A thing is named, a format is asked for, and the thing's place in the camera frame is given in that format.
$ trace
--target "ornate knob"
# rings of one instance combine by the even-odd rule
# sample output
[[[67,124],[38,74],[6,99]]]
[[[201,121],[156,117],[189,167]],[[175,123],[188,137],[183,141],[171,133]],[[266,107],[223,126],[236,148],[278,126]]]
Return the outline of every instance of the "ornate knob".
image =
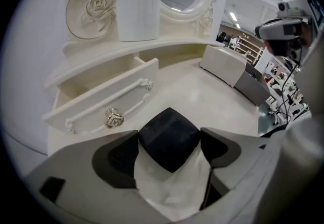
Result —
[[[118,114],[118,110],[116,108],[110,108],[106,111],[107,120],[105,121],[105,125],[108,128],[121,126],[124,122],[124,117],[122,114]]]

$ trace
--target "white ceiling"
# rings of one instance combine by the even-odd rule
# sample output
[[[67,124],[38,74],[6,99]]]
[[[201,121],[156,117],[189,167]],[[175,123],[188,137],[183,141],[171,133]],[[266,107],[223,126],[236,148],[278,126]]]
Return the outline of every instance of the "white ceiling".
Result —
[[[184,10],[195,0],[162,0],[166,5]],[[235,26],[239,23],[242,29],[254,32],[254,28],[268,19],[276,17],[277,7],[271,6],[261,0],[226,0],[222,21]],[[234,12],[238,22],[234,22],[229,16]]]

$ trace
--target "white vanity table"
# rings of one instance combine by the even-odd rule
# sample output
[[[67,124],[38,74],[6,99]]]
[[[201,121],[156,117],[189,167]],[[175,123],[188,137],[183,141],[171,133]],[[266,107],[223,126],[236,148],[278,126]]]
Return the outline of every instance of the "white vanity table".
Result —
[[[132,42],[118,40],[115,0],[103,6],[107,0],[88,1],[68,3],[66,21],[70,39],[63,48],[66,60],[45,84],[45,88],[57,87],[53,110],[43,116],[49,124],[49,156],[71,144],[140,130],[168,107],[199,129],[211,127],[257,135],[258,108],[239,91],[199,67],[207,45],[224,46],[209,36],[212,27],[216,27],[213,17],[222,14],[212,9],[216,0],[196,0],[183,12],[161,3],[159,37]],[[84,14],[91,16],[88,4],[92,3],[109,16],[103,21],[94,16],[85,22]],[[96,33],[97,23],[101,27]],[[248,164],[258,156],[259,152],[252,161],[247,160]],[[140,148],[135,177],[139,193],[151,206],[173,221],[199,211],[209,173],[200,146],[176,175],[160,173],[165,182],[148,170],[147,162],[147,155]],[[242,178],[236,175],[233,182],[226,171],[220,171],[220,175],[229,188]],[[175,189],[176,182],[183,181],[184,190]],[[171,206],[160,202],[159,196],[156,200],[150,198],[154,191],[160,191]]]

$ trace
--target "ceiling light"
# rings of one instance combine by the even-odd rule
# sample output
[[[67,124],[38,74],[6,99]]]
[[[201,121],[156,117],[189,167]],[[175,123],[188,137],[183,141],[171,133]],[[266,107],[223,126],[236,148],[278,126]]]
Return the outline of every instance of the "ceiling light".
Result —
[[[173,9],[173,10],[175,10],[175,11],[179,11],[179,12],[181,12],[181,10],[179,10],[179,9],[176,9],[176,8],[171,8],[171,9]]]
[[[230,12],[229,14],[230,14],[230,15],[231,15],[231,17],[233,18],[233,20],[234,20],[235,22],[237,22],[237,19],[236,19],[236,17],[235,17],[235,14],[234,14],[234,13],[232,13],[232,12]]]

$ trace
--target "open drawer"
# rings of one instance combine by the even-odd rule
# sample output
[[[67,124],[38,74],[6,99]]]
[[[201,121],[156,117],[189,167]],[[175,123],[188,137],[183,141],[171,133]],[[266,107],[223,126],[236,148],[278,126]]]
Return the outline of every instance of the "open drawer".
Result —
[[[43,120],[81,135],[118,127],[149,98],[157,70],[158,59],[132,55],[86,70],[58,86],[54,109]]]

